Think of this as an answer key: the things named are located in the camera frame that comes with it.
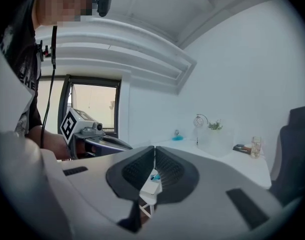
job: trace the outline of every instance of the headset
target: headset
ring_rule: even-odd
[[[112,0],[92,0],[92,2],[95,4],[97,3],[98,8],[97,12],[99,13],[100,17],[105,17],[107,13],[109,12],[111,8],[111,3]],[[55,78],[55,70],[56,70],[56,38],[57,38],[57,26],[54,26],[52,29],[52,38],[51,38],[51,54],[48,52],[48,47],[46,46],[45,51],[42,51],[43,47],[43,41],[40,42],[40,44],[37,46],[37,49],[39,51],[40,55],[40,60],[43,62],[44,61],[44,56],[46,57],[51,57],[51,63],[52,63],[52,76],[51,76],[51,82],[50,82],[50,90],[49,90],[49,98],[48,98],[48,103],[47,103],[47,108],[45,112],[45,116],[43,119],[43,124],[41,127],[41,135],[40,135],[40,147],[43,149],[44,148],[44,134],[45,134],[45,127],[46,127],[46,122],[47,122],[47,117],[48,117],[48,112],[50,108],[50,101],[51,101],[51,95],[52,95],[52,89],[53,89],[53,83],[54,83],[54,78]]]

